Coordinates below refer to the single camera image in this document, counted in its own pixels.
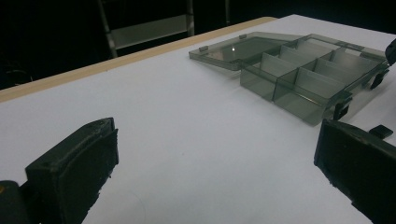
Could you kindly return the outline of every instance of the white tabletop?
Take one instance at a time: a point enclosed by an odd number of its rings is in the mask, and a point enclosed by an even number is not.
[[[189,51],[251,32],[318,34],[385,50],[396,35],[291,15],[0,104],[0,179],[85,123],[112,117],[120,164],[89,223],[371,223],[313,163],[311,127]],[[396,69],[341,119],[396,129]],[[396,137],[386,139],[396,145]]]

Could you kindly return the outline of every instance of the black plastic part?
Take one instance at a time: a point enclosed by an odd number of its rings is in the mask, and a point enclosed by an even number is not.
[[[396,147],[355,126],[322,121],[314,164],[374,224],[396,223]]]
[[[385,74],[386,74],[386,73],[384,73],[384,74],[378,74],[378,75],[375,76],[375,79],[374,79],[372,85],[370,86],[370,90],[375,89],[379,84],[382,83],[382,80],[384,80],[384,77],[385,77]]]
[[[88,123],[25,169],[0,181],[0,224],[80,224],[119,163],[114,119]]]
[[[0,181],[0,223],[30,224],[18,183]]]
[[[370,134],[379,137],[380,139],[384,139],[393,134],[393,131],[384,125],[380,124],[369,131]]]
[[[339,120],[341,117],[343,117],[347,113],[351,101],[352,98],[347,98],[343,103],[335,105],[334,114],[332,115],[332,118],[334,120]]]
[[[81,223],[119,163],[113,119],[88,123],[26,167],[44,224]]]
[[[385,49],[385,56],[387,57],[389,66],[392,66],[396,62],[396,39]]]

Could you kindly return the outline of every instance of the black background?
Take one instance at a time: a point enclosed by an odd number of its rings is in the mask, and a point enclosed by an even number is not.
[[[110,29],[156,21],[186,13],[186,1],[107,0]],[[226,26],[225,3],[193,2],[195,34]],[[395,12],[378,1],[230,0],[231,24],[263,16],[298,14],[325,21],[396,34]],[[0,89],[13,86],[10,66],[33,80],[50,77],[110,59],[97,0],[0,0]],[[187,37],[170,36],[120,55]]]

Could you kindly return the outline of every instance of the wooden table edge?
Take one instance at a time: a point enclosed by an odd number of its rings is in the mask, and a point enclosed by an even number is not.
[[[262,17],[252,21],[238,23],[236,25],[221,28],[215,31],[195,35],[185,39],[181,39],[168,44],[160,45],[152,49],[145,49],[136,53],[128,54],[116,59],[111,59],[101,63],[95,63],[69,72],[61,73],[52,77],[42,78],[33,82],[22,84],[20,86],[4,89],[0,91],[0,103],[9,101],[24,95],[28,95],[37,91],[43,91],[52,87],[62,85],[67,82],[78,80],[80,78],[88,77],[94,74],[105,72],[107,70],[123,66],[128,63],[138,62],[156,55],[160,55],[172,50],[182,49],[194,44],[204,42],[215,37],[231,34],[252,26],[260,25],[268,21],[274,21],[273,17]]]

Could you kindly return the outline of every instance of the white table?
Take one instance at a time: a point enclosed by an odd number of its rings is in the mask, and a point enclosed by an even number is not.
[[[254,31],[380,50],[396,37],[291,15],[10,97],[0,104],[0,179],[21,185],[30,162],[85,123],[113,117],[120,164],[86,224],[371,223],[314,165],[320,125],[244,89],[238,73],[189,59],[190,50]],[[395,130],[395,73],[341,121]]]

